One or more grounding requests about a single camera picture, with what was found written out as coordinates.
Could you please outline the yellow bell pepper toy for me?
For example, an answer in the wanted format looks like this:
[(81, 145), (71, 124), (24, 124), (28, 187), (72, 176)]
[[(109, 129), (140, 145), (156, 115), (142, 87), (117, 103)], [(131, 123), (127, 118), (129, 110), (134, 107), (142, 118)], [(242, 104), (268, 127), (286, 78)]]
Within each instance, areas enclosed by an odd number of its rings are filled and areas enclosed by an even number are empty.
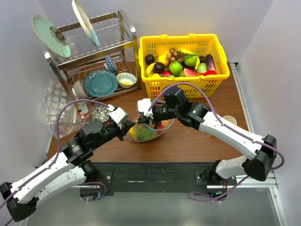
[(129, 130), (128, 133), (129, 133), (129, 136), (130, 136), (132, 139), (136, 140), (135, 127), (132, 127), (132, 128)]

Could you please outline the clear zip bag blue seal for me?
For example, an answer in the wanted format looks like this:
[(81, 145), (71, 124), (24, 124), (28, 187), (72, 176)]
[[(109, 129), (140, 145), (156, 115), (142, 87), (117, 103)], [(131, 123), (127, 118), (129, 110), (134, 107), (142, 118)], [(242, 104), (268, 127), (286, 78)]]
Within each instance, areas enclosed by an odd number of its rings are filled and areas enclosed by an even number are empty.
[(163, 135), (174, 123), (174, 119), (161, 121), (160, 125), (136, 123), (127, 133), (128, 139), (137, 143), (146, 142)]

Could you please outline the green grape bunch toy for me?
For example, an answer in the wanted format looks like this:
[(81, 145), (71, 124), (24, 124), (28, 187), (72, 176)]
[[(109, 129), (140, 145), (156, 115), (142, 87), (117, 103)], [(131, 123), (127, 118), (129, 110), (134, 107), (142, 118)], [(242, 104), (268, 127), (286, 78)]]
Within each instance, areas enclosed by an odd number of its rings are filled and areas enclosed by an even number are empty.
[(141, 129), (137, 131), (137, 141), (145, 142), (157, 137), (157, 133), (153, 130)]

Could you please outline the red yellow apple toy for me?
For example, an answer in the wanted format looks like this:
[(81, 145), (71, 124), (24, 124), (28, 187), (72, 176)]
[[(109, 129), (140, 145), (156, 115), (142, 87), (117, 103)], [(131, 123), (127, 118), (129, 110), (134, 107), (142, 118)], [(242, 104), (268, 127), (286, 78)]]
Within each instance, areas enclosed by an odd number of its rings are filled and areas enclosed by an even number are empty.
[(162, 128), (167, 129), (173, 124), (173, 122), (173, 120), (165, 120), (161, 122), (161, 126)]

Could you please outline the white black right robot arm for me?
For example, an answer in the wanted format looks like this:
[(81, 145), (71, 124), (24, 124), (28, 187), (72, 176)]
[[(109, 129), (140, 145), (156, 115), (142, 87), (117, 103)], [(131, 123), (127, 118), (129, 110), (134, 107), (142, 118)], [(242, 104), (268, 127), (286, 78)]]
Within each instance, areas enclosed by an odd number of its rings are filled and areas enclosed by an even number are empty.
[(242, 156), (230, 160), (217, 160), (211, 169), (203, 172), (203, 179), (220, 185), (232, 176), (248, 175), (265, 181), (276, 159), (277, 140), (262, 137), (228, 122), (200, 102), (191, 102), (178, 86), (171, 86), (163, 94), (164, 102), (156, 104), (149, 98), (137, 102), (141, 117), (138, 123), (156, 124), (177, 119), (182, 125), (206, 132), (237, 149)]

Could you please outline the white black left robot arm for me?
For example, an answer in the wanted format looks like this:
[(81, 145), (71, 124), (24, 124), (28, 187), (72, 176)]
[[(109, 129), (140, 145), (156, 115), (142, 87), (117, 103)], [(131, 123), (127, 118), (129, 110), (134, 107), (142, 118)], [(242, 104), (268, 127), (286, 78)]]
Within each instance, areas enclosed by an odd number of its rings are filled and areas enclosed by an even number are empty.
[(123, 140), (135, 125), (125, 120), (121, 125), (111, 121), (107, 125), (99, 120), (87, 123), (49, 161), (30, 175), (14, 182), (4, 182), (0, 193), (15, 222), (28, 218), (37, 207), (50, 197), (76, 185), (92, 185), (97, 181), (98, 170), (89, 160), (93, 151), (117, 137)]

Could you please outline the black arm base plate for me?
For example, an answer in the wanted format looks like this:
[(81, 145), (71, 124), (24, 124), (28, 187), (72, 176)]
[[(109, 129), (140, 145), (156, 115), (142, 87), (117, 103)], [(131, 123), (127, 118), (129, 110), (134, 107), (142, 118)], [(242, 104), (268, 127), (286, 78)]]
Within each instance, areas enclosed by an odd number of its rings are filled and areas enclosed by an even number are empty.
[(95, 162), (99, 180), (106, 185), (107, 196), (117, 192), (145, 193), (217, 193), (237, 180), (211, 183), (205, 178), (212, 162)]

